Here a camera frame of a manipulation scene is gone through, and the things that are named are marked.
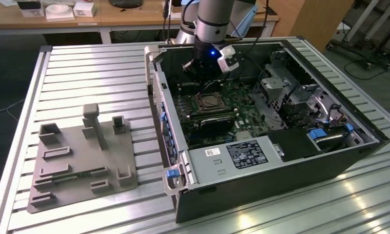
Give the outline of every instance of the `worktable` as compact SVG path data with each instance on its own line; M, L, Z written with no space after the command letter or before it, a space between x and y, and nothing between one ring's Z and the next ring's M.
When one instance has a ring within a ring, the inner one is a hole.
M288 39L390 138L390 114L313 46ZM145 85L152 43L43 47L0 181L0 233L390 233L390 144L336 179L176 224ZM131 121L139 187L36 214L27 212L40 124L83 125L83 105L100 121Z
M163 1L143 0L141 8L127 9L112 6L109 0L93 0L95 17L76 17L71 21L47 22L45 17L25 18L19 6L4 7L0 3L0 35L99 32L104 44L111 44L111 31L160 30L164 25ZM252 26L262 26L265 13L257 14ZM269 37L278 16L269 15L268 28L262 33ZM171 21L171 29L180 28L180 20Z

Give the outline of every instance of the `desk leg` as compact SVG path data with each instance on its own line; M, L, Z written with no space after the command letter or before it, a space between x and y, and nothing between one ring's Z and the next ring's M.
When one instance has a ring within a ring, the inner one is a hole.
M112 38L111 38L112 28L101 27L99 31L100 31L100 34L101 34L103 44L111 44L112 43Z
M262 30L261 38L269 38L272 36L274 26L276 22L266 22L266 28Z

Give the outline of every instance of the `power supply label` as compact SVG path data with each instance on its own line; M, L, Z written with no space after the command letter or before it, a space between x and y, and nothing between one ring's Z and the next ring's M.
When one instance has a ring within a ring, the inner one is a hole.
M226 149L237 169L269 162L258 146L257 140L228 145Z

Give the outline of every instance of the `metal bracket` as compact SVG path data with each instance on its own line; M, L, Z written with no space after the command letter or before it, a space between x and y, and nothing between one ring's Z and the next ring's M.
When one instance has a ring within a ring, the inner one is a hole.
M151 85L151 65L149 63L160 54L160 49L157 45L149 45L144 48L144 68L145 68L145 83Z

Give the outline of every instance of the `motherboard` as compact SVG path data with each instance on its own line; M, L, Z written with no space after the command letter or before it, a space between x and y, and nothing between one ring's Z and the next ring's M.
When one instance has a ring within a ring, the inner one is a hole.
M214 80L205 87L213 84L213 92L205 89L173 97L189 149L264 136L269 131L254 106L254 85Z

